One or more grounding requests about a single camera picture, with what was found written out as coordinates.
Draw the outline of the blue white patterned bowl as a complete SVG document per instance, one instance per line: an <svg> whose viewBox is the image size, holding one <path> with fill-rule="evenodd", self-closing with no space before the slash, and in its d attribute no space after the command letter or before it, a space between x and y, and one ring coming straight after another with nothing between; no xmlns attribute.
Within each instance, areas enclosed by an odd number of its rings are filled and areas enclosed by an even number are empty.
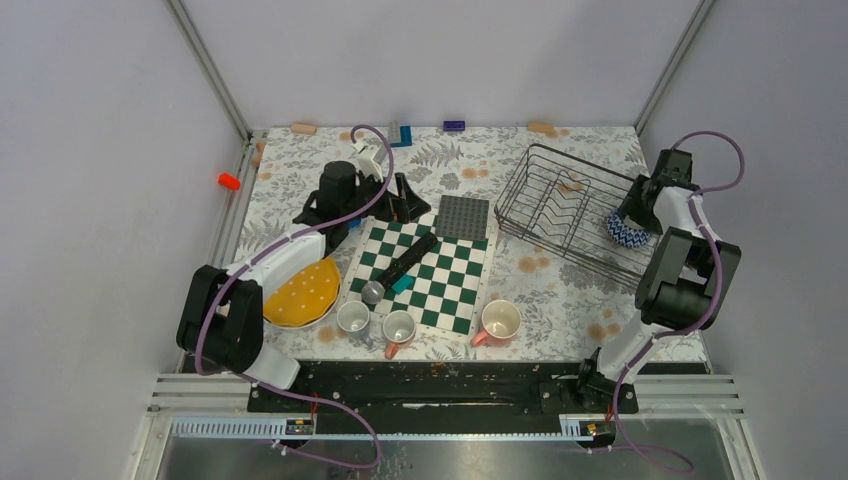
<svg viewBox="0 0 848 480"><path fill-rule="evenodd" d="M616 244L628 249L642 248L648 245L653 238L651 232L640 227L629 226L617 210L612 210L607 215L605 228Z"/></svg>

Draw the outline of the blue grey cup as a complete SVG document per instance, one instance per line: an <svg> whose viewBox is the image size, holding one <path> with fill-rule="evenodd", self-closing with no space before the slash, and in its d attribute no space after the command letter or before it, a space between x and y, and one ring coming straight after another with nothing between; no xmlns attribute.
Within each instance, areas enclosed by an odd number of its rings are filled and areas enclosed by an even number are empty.
<svg viewBox="0 0 848 480"><path fill-rule="evenodd" d="M369 333L370 310L360 301L349 301L341 305L337 311L337 326L351 338L362 342L371 349L374 345Z"/></svg>

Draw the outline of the yellow orange plate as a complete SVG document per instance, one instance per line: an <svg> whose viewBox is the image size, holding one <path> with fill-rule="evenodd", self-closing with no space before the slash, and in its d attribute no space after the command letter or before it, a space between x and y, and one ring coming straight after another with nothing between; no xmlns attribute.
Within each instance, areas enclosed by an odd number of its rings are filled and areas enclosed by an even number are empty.
<svg viewBox="0 0 848 480"><path fill-rule="evenodd" d="M263 306L264 319L280 328L311 325L332 309L340 288L341 276L335 260L324 258L304 267L270 296Z"/></svg>

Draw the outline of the large pink mug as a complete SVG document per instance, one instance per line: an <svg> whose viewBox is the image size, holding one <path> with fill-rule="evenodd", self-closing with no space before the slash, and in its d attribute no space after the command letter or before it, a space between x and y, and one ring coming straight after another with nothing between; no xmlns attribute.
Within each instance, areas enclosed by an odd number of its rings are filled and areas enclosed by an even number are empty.
<svg viewBox="0 0 848 480"><path fill-rule="evenodd" d="M519 309L506 300L493 300L486 305L480 317L480 329L470 341L474 348L488 345L504 347L517 335L522 324Z"/></svg>

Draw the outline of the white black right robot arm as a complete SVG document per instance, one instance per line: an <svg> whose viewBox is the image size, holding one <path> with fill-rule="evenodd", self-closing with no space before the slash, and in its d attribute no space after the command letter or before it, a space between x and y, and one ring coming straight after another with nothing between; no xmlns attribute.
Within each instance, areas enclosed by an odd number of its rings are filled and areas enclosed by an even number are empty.
<svg viewBox="0 0 848 480"><path fill-rule="evenodd" d="M583 410L611 410L662 346L716 320L741 250L711 227L704 192L693 181L691 154L672 147L608 215L606 229L618 245L658 244L635 292L634 317L580 365L571 393Z"/></svg>

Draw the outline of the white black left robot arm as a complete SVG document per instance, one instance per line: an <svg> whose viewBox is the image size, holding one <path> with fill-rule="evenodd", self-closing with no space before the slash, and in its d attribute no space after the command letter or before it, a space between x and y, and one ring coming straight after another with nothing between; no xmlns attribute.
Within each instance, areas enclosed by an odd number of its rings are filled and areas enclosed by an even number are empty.
<svg viewBox="0 0 848 480"><path fill-rule="evenodd" d="M298 376L294 358L265 344L263 306L296 274L328 257L346 239L352 220L407 224L430 212L404 174L391 179L395 192L350 162L330 162L288 232L240 263L196 270L176 333L177 345L199 361L196 370L217 366L245 375L271 385L272 398L285 410L304 407L311 387Z"/></svg>

